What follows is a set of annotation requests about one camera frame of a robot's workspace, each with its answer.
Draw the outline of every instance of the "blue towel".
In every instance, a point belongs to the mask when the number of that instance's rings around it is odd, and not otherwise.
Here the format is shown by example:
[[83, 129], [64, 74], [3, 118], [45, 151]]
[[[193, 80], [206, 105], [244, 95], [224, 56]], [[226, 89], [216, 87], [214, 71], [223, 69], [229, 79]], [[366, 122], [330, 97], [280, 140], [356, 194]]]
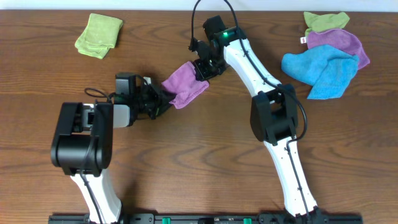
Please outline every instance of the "blue towel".
[[343, 96], [358, 71], [359, 58], [330, 45], [302, 54], [285, 54], [282, 70], [300, 82], [313, 86], [307, 99], [326, 100]]

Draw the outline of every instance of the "folded green cloth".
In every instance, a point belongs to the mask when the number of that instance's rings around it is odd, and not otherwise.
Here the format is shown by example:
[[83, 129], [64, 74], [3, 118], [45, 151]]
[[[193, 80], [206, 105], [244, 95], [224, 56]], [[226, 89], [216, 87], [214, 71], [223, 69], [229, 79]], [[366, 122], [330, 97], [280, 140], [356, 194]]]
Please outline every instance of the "folded green cloth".
[[322, 32], [328, 29], [334, 28], [344, 28], [349, 21], [349, 17], [345, 12], [341, 12], [339, 14], [325, 14], [325, 15], [316, 15], [311, 12], [304, 12], [305, 23], [309, 27], [305, 31], [305, 36], [308, 37], [308, 34], [311, 31]]
[[109, 48], [114, 48], [123, 21], [117, 18], [90, 14], [86, 29], [76, 40], [79, 53], [102, 59]]

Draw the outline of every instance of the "purple cloth held by gripper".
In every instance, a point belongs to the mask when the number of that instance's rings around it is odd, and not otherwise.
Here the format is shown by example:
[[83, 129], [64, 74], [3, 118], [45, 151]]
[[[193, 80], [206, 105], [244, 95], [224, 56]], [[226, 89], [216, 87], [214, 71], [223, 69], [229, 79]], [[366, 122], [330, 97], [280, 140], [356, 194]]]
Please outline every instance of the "purple cloth held by gripper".
[[366, 55], [361, 41], [354, 35], [343, 29], [330, 29], [321, 33], [311, 32], [308, 35], [308, 49], [319, 45], [328, 44], [350, 55], [359, 57], [358, 69], [365, 67], [371, 61]]
[[170, 101], [176, 109], [187, 106], [209, 87], [208, 81], [196, 80], [195, 67], [191, 62], [183, 64], [162, 85], [167, 91], [176, 94], [174, 100]]

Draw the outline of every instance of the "white label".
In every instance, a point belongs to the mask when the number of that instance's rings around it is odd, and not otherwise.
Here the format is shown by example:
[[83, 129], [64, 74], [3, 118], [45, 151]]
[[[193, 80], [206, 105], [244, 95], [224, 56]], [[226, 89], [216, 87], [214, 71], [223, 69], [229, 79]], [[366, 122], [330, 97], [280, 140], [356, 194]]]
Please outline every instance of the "white label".
[[302, 44], [307, 43], [307, 38], [306, 37], [300, 37], [300, 43], [302, 43]]
[[152, 83], [149, 77], [144, 77], [145, 80], [147, 80], [148, 85]]

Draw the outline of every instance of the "black mounting rail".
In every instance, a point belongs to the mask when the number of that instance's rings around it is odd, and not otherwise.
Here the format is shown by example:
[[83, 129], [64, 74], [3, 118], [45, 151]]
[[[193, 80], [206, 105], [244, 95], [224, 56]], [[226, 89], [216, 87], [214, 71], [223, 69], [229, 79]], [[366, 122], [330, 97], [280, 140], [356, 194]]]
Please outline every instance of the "black mounting rail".
[[[49, 217], [49, 224], [89, 224], [89, 215]], [[122, 215], [117, 224], [363, 224], [360, 215], [329, 215], [320, 209], [307, 216], [270, 212], [258, 215], [153, 215], [150, 213]]]

